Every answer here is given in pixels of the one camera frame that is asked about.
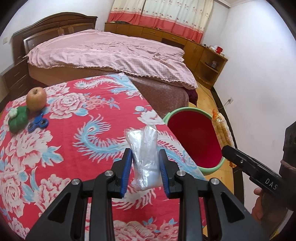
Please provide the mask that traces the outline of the right hand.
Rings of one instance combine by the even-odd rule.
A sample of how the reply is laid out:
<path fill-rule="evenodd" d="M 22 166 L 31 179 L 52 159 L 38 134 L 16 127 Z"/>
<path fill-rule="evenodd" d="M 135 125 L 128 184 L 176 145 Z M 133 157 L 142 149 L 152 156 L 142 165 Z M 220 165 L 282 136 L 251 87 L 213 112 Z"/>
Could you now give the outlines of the right hand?
<path fill-rule="evenodd" d="M 253 192 L 258 196 L 251 212 L 253 218 L 259 223 L 265 219 L 271 222 L 282 222 L 287 214 L 287 208 L 259 187 Z"/>

